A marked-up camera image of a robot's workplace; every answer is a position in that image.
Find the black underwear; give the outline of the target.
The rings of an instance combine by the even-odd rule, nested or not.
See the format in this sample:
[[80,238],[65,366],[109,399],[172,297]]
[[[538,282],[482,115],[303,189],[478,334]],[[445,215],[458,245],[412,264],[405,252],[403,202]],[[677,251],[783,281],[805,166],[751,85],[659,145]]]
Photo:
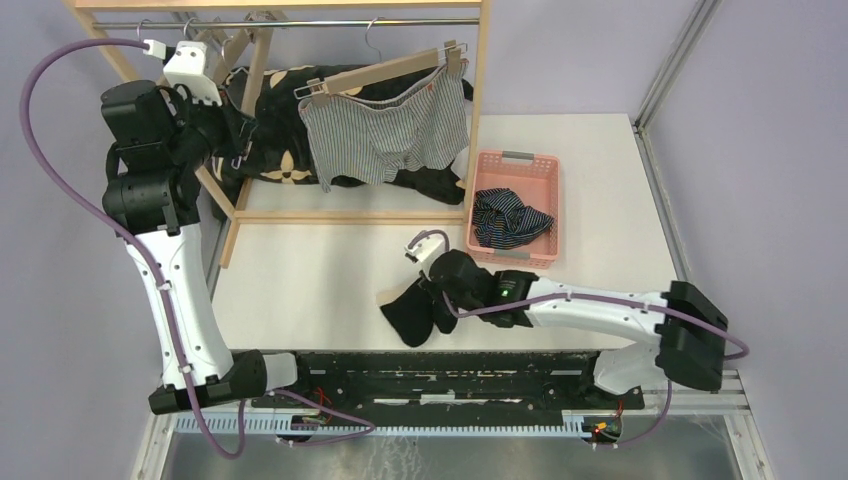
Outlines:
[[430,299],[414,280],[402,293],[391,300],[379,300],[379,310],[401,341],[416,348],[425,344],[437,329],[451,334],[456,325],[435,325],[430,317]]

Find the navy striped underwear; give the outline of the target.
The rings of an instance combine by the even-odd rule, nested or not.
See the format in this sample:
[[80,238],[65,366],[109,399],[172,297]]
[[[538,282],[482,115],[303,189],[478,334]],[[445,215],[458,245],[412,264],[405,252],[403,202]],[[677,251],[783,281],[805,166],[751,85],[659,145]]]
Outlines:
[[475,193],[471,225],[482,247],[511,250],[529,245],[547,233],[554,221],[553,216],[525,204],[511,189]]

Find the grey striped underwear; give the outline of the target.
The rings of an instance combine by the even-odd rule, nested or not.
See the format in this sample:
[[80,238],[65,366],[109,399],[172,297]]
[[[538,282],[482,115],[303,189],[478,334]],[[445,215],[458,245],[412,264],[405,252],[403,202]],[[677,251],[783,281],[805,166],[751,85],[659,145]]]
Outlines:
[[442,170],[469,146],[462,59],[451,72],[443,65],[404,92],[387,100],[349,95],[318,105],[299,102],[319,185],[352,177],[366,184],[394,180],[401,170]]

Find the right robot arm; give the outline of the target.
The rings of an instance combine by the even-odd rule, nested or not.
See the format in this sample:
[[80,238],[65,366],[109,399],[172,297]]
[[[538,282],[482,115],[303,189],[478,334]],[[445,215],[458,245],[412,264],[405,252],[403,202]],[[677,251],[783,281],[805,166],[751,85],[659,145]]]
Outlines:
[[465,252],[405,253],[428,292],[454,318],[498,328],[570,328],[628,340],[594,357],[577,384],[581,400],[603,407],[617,395],[666,379],[700,391],[723,382],[728,320],[695,285],[627,293],[568,285],[532,272],[478,266]]

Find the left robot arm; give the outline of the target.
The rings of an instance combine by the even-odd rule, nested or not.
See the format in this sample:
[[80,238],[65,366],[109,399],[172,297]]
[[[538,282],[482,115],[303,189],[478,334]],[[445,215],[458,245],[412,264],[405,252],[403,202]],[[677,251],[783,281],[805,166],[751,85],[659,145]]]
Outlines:
[[104,92],[101,114],[114,136],[103,210],[139,271],[160,342],[163,371],[151,411],[189,411],[275,389],[291,406],[307,404],[315,382],[293,354],[226,345],[202,262],[195,172],[214,156],[241,154],[253,119],[225,95],[204,103],[185,86],[150,80]]

